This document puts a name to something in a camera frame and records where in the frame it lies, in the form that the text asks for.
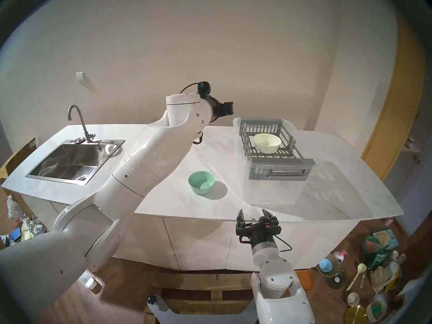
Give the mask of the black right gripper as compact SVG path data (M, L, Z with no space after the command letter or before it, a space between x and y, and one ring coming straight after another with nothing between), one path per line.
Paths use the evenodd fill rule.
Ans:
M270 219L275 220L275 216L262 209L263 215ZM245 224L243 209L240 209L237 215L237 225L235 228L235 233L239 237L239 241L242 244L258 245L260 243L275 243L274 236L281 233L282 228L280 226L270 226L267 224Z

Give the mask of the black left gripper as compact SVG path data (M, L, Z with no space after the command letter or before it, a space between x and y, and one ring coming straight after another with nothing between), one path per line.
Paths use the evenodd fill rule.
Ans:
M234 114L233 102L220 103L216 98L212 96L207 96L207 102L212 108L212 117L210 122L214 122L220 117L230 116Z

